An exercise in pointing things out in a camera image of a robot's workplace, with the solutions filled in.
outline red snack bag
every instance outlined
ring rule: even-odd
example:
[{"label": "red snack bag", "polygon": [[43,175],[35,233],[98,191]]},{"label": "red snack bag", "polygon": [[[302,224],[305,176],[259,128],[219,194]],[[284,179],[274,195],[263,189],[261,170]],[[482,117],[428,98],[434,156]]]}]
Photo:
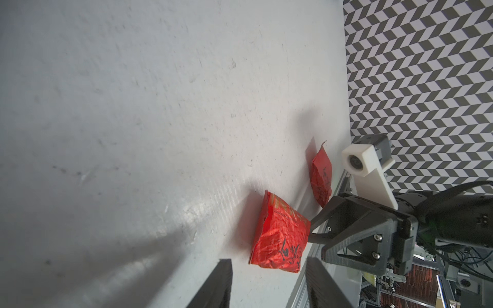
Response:
[{"label": "red snack bag", "polygon": [[309,234],[308,219],[266,190],[249,263],[297,273]]},{"label": "red snack bag", "polygon": [[332,164],[323,149],[323,143],[320,151],[318,151],[312,160],[310,183],[312,184],[316,201],[321,207],[324,207],[329,202],[330,195],[332,195],[332,189],[330,188],[330,184],[332,183]]}]

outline white table surface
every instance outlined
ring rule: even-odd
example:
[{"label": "white table surface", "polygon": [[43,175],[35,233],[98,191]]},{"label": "white table surface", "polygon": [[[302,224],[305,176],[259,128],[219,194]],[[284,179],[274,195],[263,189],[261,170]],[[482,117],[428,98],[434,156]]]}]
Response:
[{"label": "white table surface", "polygon": [[231,258],[231,307],[284,307],[298,275],[251,239],[266,189],[316,213],[307,149],[343,171],[342,0],[0,14],[0,306],[185,307]]}]

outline black cable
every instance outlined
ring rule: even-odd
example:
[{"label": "black cable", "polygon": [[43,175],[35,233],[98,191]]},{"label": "black cable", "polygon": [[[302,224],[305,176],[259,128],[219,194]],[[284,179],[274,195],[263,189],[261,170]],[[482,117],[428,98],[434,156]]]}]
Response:
[{"label": "black cable", "polygon": [[459,257],[459,255],[456,252],[454,252],[454,254],[456,255],[457,259],[459,259],[459,262],[464,264],[464,255],[462,255],[462,258],[461,258],[461,257]]},{"label": "black cable", "polygon": [[493,273],[493,269],[491,269],[491,267],[488,265],[488,262],[485,262],[485,265],[486,265],[486,267],[488,268],[488,270],[490,270],[490,272],[492,272],[492,273]]},{"label": "black cable", "polygon": [[464,261],[466,259],[465,254],[460,250],[458,250],[457,252],[460,253],[460,255],[462,256],[462,258],[460,260]]},{"label": "black cable", "polygon": [[448,207],[450,207],[450,205],[446,204],[446,201],[452,199],[461,192],[482,185],[493,185],[493,181],[474,181],[463,183],[441,191],[436,195],[430,196],[416,206],[416,218],[418,218],[421,222],[426,222],[426,216],[429,213],[444,212]]},{"label": "black cable", "polygon": [[468,269],[470,269],[470,270],[472,270],[472,271],[474,271],[474,272],[476,272],[476,273],[479,273],[479,272],[477,272],[475,269],[473,269],[472,267],[470,267],[469,265],[465,264],[465,263],[464,263],[464,259],[460,259],[459,255],[458,255],[457,253],[455,253],[455,255],[456,255],[456,257],[459,259],[459,262],[460,262],[463,266],[466,266]]},{"label": "black cable", "polygon": [[449,258],[448,256],[446,255],[443,255],[441,253],[439,253],[435,248],[433,248],[431,245],[429,245],[426,241],[424,241],[420,235],[418,235],[418,237],[421,239],[421,241],[423,242],[424,245],[428,246],[428,251],[435,254],[435,255],[438,255],[440,256],[442,259],[444,259],[445,261],[447,261],[450,265],[453,265],[455,266],[456,268],[462,270],[463,272],[466,272],[468,274],[471,274],[473,276],[476,276],[478,277],[479,279],[484,279],[486,281],[490,281],[490,282],[493,282],[493,278],[489,277],[489,276],[486,276],[484,274],[481,274],[480,272],[477,272],[475,271],[474,269],[470,268],[470,267],[467,267],[467,268],[464,268],[462,267],[464,265],[463,262],[457,262],[451,258]]},{"label": "black cable", "polygon": [[469,259],[469,258],[473,258],[473,259],[480,259],[479,261],[464,262],[464,264],[479,264],[479,263],[481,263],[481,262],[485,262],[485,260],[486,260],[486,259],[488,259],[488,258],[489,258],[492,254],[493,254],[493,250],[492,250],[492,251],[490,251],[490,253],[489,253],[489,254],[487,254],[487,255],[486,255],[486,257],[484,257],[484,258],[481,258],[481,255],[480,255],[480,254],[478,254],[478,256],[479,256],[479,257],[472,257],[472,256],[471,256],[471,257],[467,257],[467,258],[463,259],[462,261],[464,262],[466,259]]},{"label": "black cable", "polygon": [[472,247],[472,246],[471,246],[470,248],[471,248],[472,250],[474,250],[474,252],[475,252],[475,253],[476,253],[476,254],[477,254],[477,255],[481,258],[481,255],[480,255],[480,254],[479,254],[479,252],[476,250],[476,248],[474,248],[474,247]]}]

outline red foil package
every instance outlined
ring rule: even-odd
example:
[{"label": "red foil package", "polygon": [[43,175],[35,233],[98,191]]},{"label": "red foil package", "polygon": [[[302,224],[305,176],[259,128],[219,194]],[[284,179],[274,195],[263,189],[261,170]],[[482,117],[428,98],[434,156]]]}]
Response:
[{"label": "red foil package", "polygon": [[309,234],[309,220],[266,190],[249,263],[297,273]]},{"label": "red foil package", "polygon": [[321,207],[324,207],[329,202],[330,195],[332,195],[332,189],[330,188],[330,184],[332,183],[332,164],[323,149],[323,143],[320,151],[318,151],[312,160],[310,183],[312,184],[315,200]]}]

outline black and white chevron wall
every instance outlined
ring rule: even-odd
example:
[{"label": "black and white chevron wall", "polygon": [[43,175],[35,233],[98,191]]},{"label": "black and white chevron wall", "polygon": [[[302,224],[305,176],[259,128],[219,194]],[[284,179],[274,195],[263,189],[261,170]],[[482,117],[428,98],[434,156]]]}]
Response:
[{"label": "black and white chevron wall", "polygon": [[391,188],[493,179],[493,0],[345,0],[344,15],[351,134],[388,134]]}]

